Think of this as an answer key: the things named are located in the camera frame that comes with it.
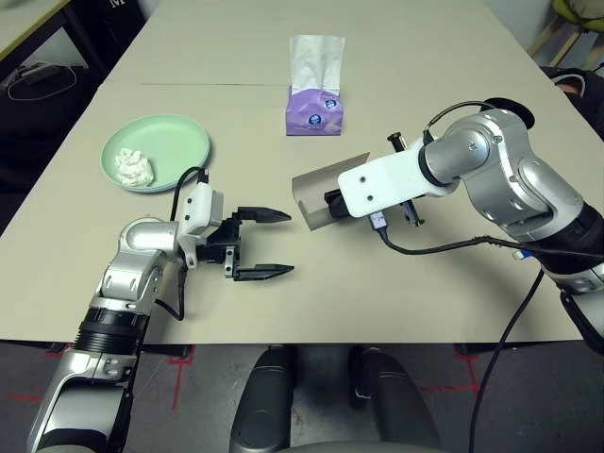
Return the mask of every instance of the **floor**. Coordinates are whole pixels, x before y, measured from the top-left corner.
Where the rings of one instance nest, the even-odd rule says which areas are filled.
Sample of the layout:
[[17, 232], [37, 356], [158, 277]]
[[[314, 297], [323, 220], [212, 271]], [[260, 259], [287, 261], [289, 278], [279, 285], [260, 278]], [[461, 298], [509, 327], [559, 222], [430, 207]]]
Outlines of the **floor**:
[[[490, 353], [464, 357], [449, 344], [384, 345], [408, 370], [447, 451], [467, 448], [476, 382]], [[127, 453], [228, 451], [245, 380], [262, 346], [199, 345], [186, 360], [144, 354]], [[369, 410], [346, 396], [347, 346], [300, 348], [292, 445], [377, 439]], [[27, 431], [60, 356], [0, 344], [0, 451], [25, 451]], [[603, 361], [581, 342], [504, 351], [485, 396], [477, 451], [602, 453]]]

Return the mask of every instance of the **tissue box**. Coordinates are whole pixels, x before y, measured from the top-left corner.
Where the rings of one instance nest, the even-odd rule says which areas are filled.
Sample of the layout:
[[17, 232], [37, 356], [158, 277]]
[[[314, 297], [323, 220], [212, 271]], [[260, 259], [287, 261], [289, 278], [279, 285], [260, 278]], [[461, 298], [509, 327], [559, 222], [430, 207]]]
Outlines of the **tissue box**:
[[340, 67], [345, 38], [298, 35], [290, 39], [290, 96], [287, 135], [340, 135]]
[[318, 89], [292, 94], [285, 110], [287, 135], [340, 135], [344, 109], [340, 96]]

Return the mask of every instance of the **logo on tissue box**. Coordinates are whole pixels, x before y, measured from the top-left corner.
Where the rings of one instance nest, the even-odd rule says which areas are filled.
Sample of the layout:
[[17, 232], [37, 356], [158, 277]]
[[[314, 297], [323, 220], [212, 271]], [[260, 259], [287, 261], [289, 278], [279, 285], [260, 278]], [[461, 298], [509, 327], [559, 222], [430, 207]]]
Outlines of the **logo on tissue box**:
[[309, 125], [317, 126], [321, 124], [321, 116], [316, 113], [309, 117]]

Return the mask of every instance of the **black cable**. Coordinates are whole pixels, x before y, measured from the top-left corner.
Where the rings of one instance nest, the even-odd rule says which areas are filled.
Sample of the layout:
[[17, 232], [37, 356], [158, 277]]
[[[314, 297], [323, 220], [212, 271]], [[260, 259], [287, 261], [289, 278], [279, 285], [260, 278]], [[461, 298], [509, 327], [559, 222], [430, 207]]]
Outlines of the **black cable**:
[[472, 245], [478, 245], [480, 243], [489, 243], [492, 245], [500, 245], [503, 247], [515, 248], [517, 250], [527, 250], [528, 252], [533, 253], [548, 253], [554, 255], [563, 255], [568, 257], [584, 257], [584, 258], [594, 258], [594, 259], [604, 259], [603, 255], [598, 255], [596, 253], [584, 253], [584, 252], [575, 252], [571, 250], [559, 250], [553, 248], [541, 248], [535, 247], [531, 245], [523, 245], [521, 243], [513, 243], [510, 241], [504, 241], [503, 239], [493, 238], [491, 236], [478, 236], [474, 239], [469, 239], [467, 241], [459, 241], [458, 243], [447, 243], [445, 245], [439, 245], [431, 248], [420, 248], [420, 249], [409, 249], [404, 248], [399, 245], [395, 245], [390, 241], [388, 237], [388, 233], [386, 231], [386, 227], [376, 229], [377, 233], [381, 240], [393, 250], [398, 253], [402, 253], [403, 255], [429, 255], [432, 253], [440, 253], [446, 252], [448, 250], [455, 250], [457, 248], [469, 247]]
[[528, 294], [525, 297], [525, 300], [522, 301], [522, 304], [520, 304], [516, 312], [513, 314], [512, 319], [503, 331], [503, 335], [501, 335], [501, 339], [499, 340], [499, 343], [497, 343], [495, 351], [493, 352], [493, 356], [491, 357], [491, 360], [487, 365], [487, 369], [485, 370], [484, 375], [482, 375], [482, 381], [480, 382], [480, 387], [478, 388], [478, 394], [476, 395], [476, 401], [474, 403], [474, 409], [472, 410], [472, 419], [470, 420], [470, 439], [468, 444], [469, 453], [474, 453], [478, 412], [480, 411], [480, 404], [482, 403], [482, 398], [484, 397], [484, 391], [487, 388], [487, 382], [489, 381], [489, 377], [491, 376], [493, 369], [495, 368], [495, 363], [497, 362], [499, 354], [501, 354], [501, 351], [503, 350], [503, 346], [505, 345], [506, 340], [508, 339], [508, 335], [510, 335], [514, 324], [516, 324], [516, 321], [518, 321], [518, 318], [520, 318], [520, 315], [529, 304], [530, 299], [532, 299], [532, 297], [535, 295], [535, 292], [537, 291], [537, 288], [539, 287], [539, 284], [541, 283], [543, 277], [544, 271], [543, 269], [541, 269], [539, 271], [539, 274], [537, 274], [535, 281], [532, 283], [530, 290], [528, 290]]
[[203, 173], [203, 169], [201, 167], [188, 168], [187, 170], [185, 170], [185, 173], [183, 173], [178, 179], [178, 182], [176, 183], [176, 187], [174, 189], [174, 198], [172, 199], [172, 212], [170, 213], [170, 222], [174, 222], [174, 220], [176, 219], [176, 209], [178, 208], [178, 197], [180, 196], [180, 188], [187, 180], [187, 177], [189, 177], [191, 173], [196, 172], [199, 172], [201, 174]]
[[174, 310], [163, 300], [155, 299], [155, 303], [168, 311], [177, 321], [185, 319], [185, 281], [187, 280], [188, 270], [186, 264], [183, 264], [178, 269], [178, 311]]
[[451, 107], [447, 107], [446, 109], [441, 110], [441, 112], [437, 113], [436, 116], [434, 116], [434, 118], [432, 118], [430, 121], [428, 121], [428, 124], [424, 128], [424, 132], [422, 134], [424, 137], [424, 145], [426, 145], [434, 140], [434, 139], [432, 139], [432, 136], [429, 132], [429, 129], [431, 126], [434, 126], [437, 122], [439, 122], [441, 120], [441, 118], [443, 118], [445, 115], [447, 115], [448, 113], [450, 113], [453, 110], [457, 110], [462, 107], [472, 107], [472, 106], [488, 107], [489, 109], [496, 109], [496, 107], [493, 104], [489, 104], [488, 102], [483, 102], [483, 101], [464, 101], [464, 102], [458, 102], [457, 104], [453, 104]]

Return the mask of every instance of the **white cable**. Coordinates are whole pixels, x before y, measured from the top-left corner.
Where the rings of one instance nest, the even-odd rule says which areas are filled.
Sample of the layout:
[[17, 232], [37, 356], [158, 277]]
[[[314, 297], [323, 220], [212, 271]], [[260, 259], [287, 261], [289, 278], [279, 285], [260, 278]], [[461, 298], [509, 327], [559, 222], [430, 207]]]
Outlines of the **white cable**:
[[16, 81], [12, 82], [10, 85], [8, 85], [8, 87], [7, 87], [8, 99], [10, 99], [11, 101], [19, 101], [19, 102], [42, 101], [43, 99], [48, 99], [49, 97], [56, 96], [59, 93], [66, 92], [67, 90], [73, 88], [77, 83], [77, 75], [74, 72], [74, 70], [71, 68], [71, 66], [63, 66], [60, 64], [55, 64], [54, 66], [58, 67], [58, 68], [67, 68], [69, 70], [69, 72], [72, 73], [72, 76], [74, 76], [74, 81], [70, 85], [66, 86], [65, 88], [61, 88], [60, 90], [57, 90], [55, 92], [50, 92], [49, 94], [47, 94], [45, 96], [31, 97], [31, 98], [19, 98], [19, 97], [14, 97], [12, 95], [12, 92], [10, 92], [10, 91], [12, 90], [12, 88], [15, 85], [19, 85], [21, 82], [25, 81], [25, 78], [20, 78], [19, 80], [16, 80]]

